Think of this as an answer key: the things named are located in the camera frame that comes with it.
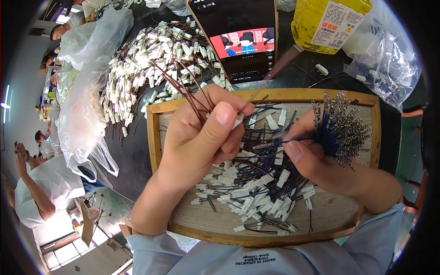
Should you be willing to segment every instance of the cartoon character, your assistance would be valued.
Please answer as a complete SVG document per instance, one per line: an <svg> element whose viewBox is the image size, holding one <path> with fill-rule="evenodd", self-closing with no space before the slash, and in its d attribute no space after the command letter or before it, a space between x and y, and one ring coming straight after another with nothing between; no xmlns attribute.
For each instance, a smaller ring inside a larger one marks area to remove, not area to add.
<svg viewBox="0 0 440 275"><path fill-rule="evenodd" d="M273 51L275 50L275 28L268 28L263 33L263 41L264 41L264 47L266 48L266 51Z"/></svg>
<svg viewBox="0 0 440 275"><path fill-rule="evenodd" d="M230 42L227 37L224 37L222 35L220 35L220 38L221 38L221 41L223 42L223 46L224 46L224 49L226 50L228 57L236 55L235 51L229 49L230 47L232 47L232 45L234 43Z"/></svg>
<svg viewBox="0 0 440 275"><path fill-rule="evenodd" d="M238 44L239 47L243 46L242 55L255 53L256 49L252 44L256 45L253 41L253 32L244 32L242 37L240 37L240 44Z"/></svg>

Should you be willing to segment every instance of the fingernail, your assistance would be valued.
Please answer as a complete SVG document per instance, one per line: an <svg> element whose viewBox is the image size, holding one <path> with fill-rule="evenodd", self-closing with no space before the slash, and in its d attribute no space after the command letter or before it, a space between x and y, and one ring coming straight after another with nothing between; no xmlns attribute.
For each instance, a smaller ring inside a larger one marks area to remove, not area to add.
<svg viewBox="0 0 440 275"><path fill-rule="evenodd" d="M230 153L232 149L234 149L235 145L237 144L237 140L231 140L228 144L225 146L225 152Z"/></svg>
<svg viewBox="0 0 440 275"><path fill-rule="evenodd" d="M285 148L286 153L288 154L288 156L290 157L293 163L297 163L303 155L301 149L298 146L298 143L299 143L298 141L293 140L286 144L287 147Z"/></svg>
<svg viewBox="0 0 440 275"><path fill-rule="evenodd" d="M218 124L225 126L231 123L233 119L237 116L236 111L226 102L220 102L214 107L213 113L215 120Z"/></svg>

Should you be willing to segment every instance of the bottle label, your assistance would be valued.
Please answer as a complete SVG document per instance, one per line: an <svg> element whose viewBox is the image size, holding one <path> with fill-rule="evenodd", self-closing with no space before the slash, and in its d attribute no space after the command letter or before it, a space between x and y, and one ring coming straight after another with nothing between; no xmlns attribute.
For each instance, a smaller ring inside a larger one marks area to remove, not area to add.
<svg viewBox="0 0 440 275"><path fill-rule="evenodd" d="M364 17L344 5L329 1L312 44L340 49Z"/></svg>

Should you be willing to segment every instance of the wooden tray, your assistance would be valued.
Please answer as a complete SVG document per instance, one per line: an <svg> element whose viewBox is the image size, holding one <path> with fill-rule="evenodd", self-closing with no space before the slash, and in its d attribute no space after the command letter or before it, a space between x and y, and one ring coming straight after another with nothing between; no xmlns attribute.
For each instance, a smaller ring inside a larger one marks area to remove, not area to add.
<svg viewBox="0 0 440 275"><path fill-rule="evenodd" d="M326 90L328 95L335 97L340 90ZM237 96L249 100L255 90L234 92ZM253 103L260 101L266 95L264 103L280 103L287 109L287 118L297 109L297 117L301 117L311 108L311 101L323 102L324 89L283 88L261 90ZM358 116L364 124L372 124L374 136L366 140L364 148L373 149L373 153L362 152L358 162L377 168L380 156L381 118L379 99L377 96L346 91L345 95L352 100L353 105L363 106ZM161 158L162 147L166 132L159 131L160 124L167 126L172 113L185 103L184 99L154 104L147 109L147 133L150 160L153 173L157 171ZM227 245L246 247L273 247L297 245L307 242L318 242L339 238L353 232L364 213L364 207L354 200L327 193L319 187L312 197L312 226L309 232L309 211L304 202L299 201L290 214L288 221L298 228L298 232L288 236L278 237L258 232L239 231L232 229L241 224L240 216L231 212L225 204L214 202L217 209L213 213L208 203L190 205L196 198L195 189L190 189L173 211L168 230L188 237L216 242Z"/></svg>

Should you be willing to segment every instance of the wooden tray frame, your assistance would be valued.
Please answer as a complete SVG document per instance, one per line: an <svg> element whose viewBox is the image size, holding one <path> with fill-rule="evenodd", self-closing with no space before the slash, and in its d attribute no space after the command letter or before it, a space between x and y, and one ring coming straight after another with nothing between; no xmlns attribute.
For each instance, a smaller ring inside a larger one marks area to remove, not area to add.
<svg viewBox="0 0 440 275"><path fill-rule="evenodd" d="M331 97L336 96L336 92L341 90L331 89L313 89L313 88L280 88L280 89L263 89L252 100L252 103L257 103L266 95L266 99L262 103L303 103L323 102L323 93ZM235 95L244 100L250 100L255 90L235 91ZM370 167L377 168L379 166L380 148L381 148L381 113L379 107L379 98L375 95L368 95L359 92L345 91L348 99L352 100L352 104L371 107L371 123L372 133L374 134L371 141L371 149L373 152L370 156ZM176 111L186 101L184 99L177 99L167 101L159 104L153 104L147 108L147 134L148 147L150 151L150 161L152 172L155 173L159 167L162 159L161 140L159 134L159 115ZM356 226L364 214L364 206L360 205L357 214L353 220L353 224L347 226L337 227L321 232L292 235L283 237L252 237L252 236L237 236L220 233L206 232L202 230L184 227L178 224L173 224L172 220L169 222L168 230L187 237L196 238L203 241L215 242L225 245L245 246L245 247L276 247L299 245L308 242L321 242L339 238L354 231Z"/></svg>

